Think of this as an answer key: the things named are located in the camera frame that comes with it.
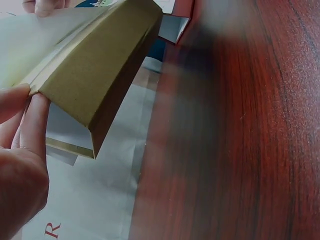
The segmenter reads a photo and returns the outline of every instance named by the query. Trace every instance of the blue object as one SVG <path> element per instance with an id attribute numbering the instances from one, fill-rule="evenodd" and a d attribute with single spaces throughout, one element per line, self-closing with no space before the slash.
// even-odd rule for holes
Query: blue object
<path id="1" fill-rule="evenodd" d="M 93 8 L 94 7 L 93 4 L 95 4 L 96 2 L 97 0 L 86 0 L 78 4 L 76 8 Z M 163 62 L 165 48 L 166 48 L 166 42 L 161 39 L 157 39 L 155 43 L 152 45 L 152 47 L 150 48 L 147 56 Z"/>

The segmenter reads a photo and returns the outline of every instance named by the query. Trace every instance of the fingernail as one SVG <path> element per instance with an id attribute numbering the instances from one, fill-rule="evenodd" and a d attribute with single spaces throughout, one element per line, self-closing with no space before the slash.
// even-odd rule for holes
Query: fingernail
<path id="1" fill-rule="evenodd" d="M 36 1 L 35 7 L 34 7 L 34 13 L 41 17 L 47 17 L 51 14 L 51 12 L 54 10 L 55 6 L 50 1 Z"/>
<path id="2" fill-rule="evenodd" d="M 28 84 L 28 83 L 22 83 L 22 84 L 19 84 L 19 85 L 17 85 L 17 86 L 14 86 L 13 87 L 14 89 L 26 89 L 26 90 L 28 90 L 28 91 L 30 91 L 30 85 Z"/>

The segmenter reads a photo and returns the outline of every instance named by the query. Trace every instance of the red letter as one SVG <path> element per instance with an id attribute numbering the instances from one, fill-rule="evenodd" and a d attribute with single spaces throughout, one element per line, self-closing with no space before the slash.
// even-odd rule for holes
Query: red letter
<path id="1" fill-rule="evenodd" d="M 54 237 L 55 239 L 58 240 L 58 234 L 54 234 L 54 231 L 57 230 L 57 229 L 59 229 L 60 226 L 61 226 L 61 223 L 59 224 L 59 226 L 54 227 L 54 226 L 52 225 L 52 223 L 49 222 L 49 223 L 46 225 L 46 227 L 45 227 L 44 235 L 48 234 L 48 235 L 50 235 L 51 237 Z"/>

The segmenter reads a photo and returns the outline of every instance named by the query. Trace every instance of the hand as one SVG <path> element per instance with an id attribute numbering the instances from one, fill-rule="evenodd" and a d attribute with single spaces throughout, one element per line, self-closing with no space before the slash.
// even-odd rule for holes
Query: hand
<path id="1" fill-rule="evenodd" d="M 0 90 L 0 239 L 9 240 L 47 203 L 50 102 L 27 84 Z"/>
<path id="2" fill-rule="evenodd" d="M 47 17 L 54 9 L 67 8 L 70 0 L 22 0 L 27 13 L 35 13 L 39 17 Z"/>

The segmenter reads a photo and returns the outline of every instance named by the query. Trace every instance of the wooden table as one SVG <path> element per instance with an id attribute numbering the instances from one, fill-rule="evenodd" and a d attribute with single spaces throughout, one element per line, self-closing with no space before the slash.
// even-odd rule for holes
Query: wooden table
<path id="1" fill-rule="evenodd" d="M 320 3 L 246 3 L 168 48 L 130 240 L 320 239 Z"/>

